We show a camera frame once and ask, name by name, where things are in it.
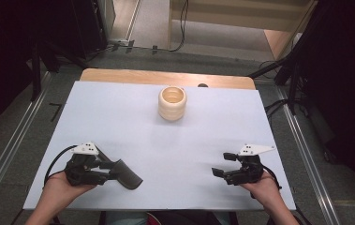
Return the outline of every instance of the hand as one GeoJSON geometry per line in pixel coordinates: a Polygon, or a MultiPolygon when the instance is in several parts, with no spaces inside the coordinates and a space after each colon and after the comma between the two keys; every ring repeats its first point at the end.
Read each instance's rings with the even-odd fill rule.
{"type": "Polygon", "coordinates": [[[276,186],[274,178],[264,172],[257,183],[241,184],[264,206],[265,212],[271,216],[275,224],[298,224],[288,210],[276,186]]]}
{"type": "Polygon", "coordinates": [[[52,175],[43,188],[37,208],[25,224],[49,224],[53,217],[69,206],[77,197],[95,187],[91,185],[73,187],[67,181],[65,172],[52,175]]]}
{"type": "Polygon", "coordinates": [[[257,183],[241,184],[241,187],[250,191],[266,210],[272,207],[274,202],[283,201],[274,178],[265,171],[257,183]]]}

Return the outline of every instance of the cable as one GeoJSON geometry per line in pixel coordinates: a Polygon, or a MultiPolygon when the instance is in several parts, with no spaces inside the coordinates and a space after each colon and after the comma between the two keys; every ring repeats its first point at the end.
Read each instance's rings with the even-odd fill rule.
{"type": "MultiPolygon", "coordinates": [[[[276,63],[276,61],[274,61],[274,60],[264,61],[264,62],[262,62],[262,63],[259,65],[259,69],[261,69],[262,65],[265,64],[265,63],[276,63]]],[[[270,78],[270,77],[265,76],[265,74],[262,74],[261,76],[263,76],[263,77],[265,77],[265,78],[267,78],[267,79],[272,79],[272,78],[270,78]]]]}
{"type": "Polygon", "coordinates": [[[278,189],[282,189],[282,187],[279,186],[279,182],[277,181],[277,178],[276,178],[276,175],[275,173],[268,167],[262,165],[262,167],[264,167],[264,169],[273,177],[274,181],[275,181],[275,184],[276,184],[276,187],[278,189]]]}
{"type": "Polygon", "coordinates": [[[93,59],[95,59],[98,55],[100,54],[100,52],[94,52],[93,56],[89,59],[87,59],[86,61],[84,61],[85,63],[88,63],[90,61],[92,61],[93,59]]]}
{"type": "Polygon", "coordinates": [[[180,42],[180,45],[176,49],[170,50],[170,52],[177,52],[184,46],[184,42],[185,42],[185,22],[186,22],[186,15],[187,14],[188,14],[188,0],[185,0],[183,9],[181,10],[181,15],[180,15],[180,29],[181,29],[181,35],[182,35],[181,42],[180,42]]]}
{"type": "MultiPolygon", "coordinates": [[[[299,104],[300,105],[300,111],[303,112],[303,114],[308,117],[308,109],[307,106],[303,103],[303,100],[301,98],[296,98],[294,99],[291,103],[294,104],[299,104]]],[[[281,100],[277,100],[276,102],[274,102],[273,104],[264,107],[265,113],[267,114],[267,119],[268,119],[268,123],[270,124],[270,128],[271,128],[271,132],[274,133],[274,128],[273,128],[273,115],[279,111],[282,106],[284,106],[285,104],[289,104],[289,100],[288,99],[281,99],[281,100]]]]}
{"type": "Polygon", "coordinates": [[[43,183],[43,186],[46,185],[46,182],[48,182],[49,180],[49,173],[51,173],[51,170],[52,170],[52,167],[54,166],[55,162],[58,160],[58,158],[60,158],[66,151],[68,151],[69,149],[71,148],[74,148],[76,147],[77,145],[72,145],[72,146],[69,146],[68,148],[64,149],[63,151],[61,151],[57,157],[54,158],[54,160],[52,161],[51,165],[49,166],[49,169],[46,171],[46,175],[45,175],[45,180],[44,180],[44,183],[43,183]]]}
{"type": "Polygon", "coordinates": [[[304,215],[303,215],[303,211],[301,211],[301,209],[299,208],[299,206],[297,205],[297,203],[294,203],[296,205],[296,211],[297,213],[300,214],[300,216],[302,217],[302,219],[305,221],[306,225],[311,225],[311,222],[308,220],[308,218],[306,218],[304,215]]]}
{"type": "Polygon", "coordinates": [[[13,225],[17,219],[20,217],[20,215],[22,214],[22,211],[24,211],[24,209],[21,209],[20,212],[16,215],[16,217],[14,217],[13,221],[11,221],[10,225],[13,225]]]}

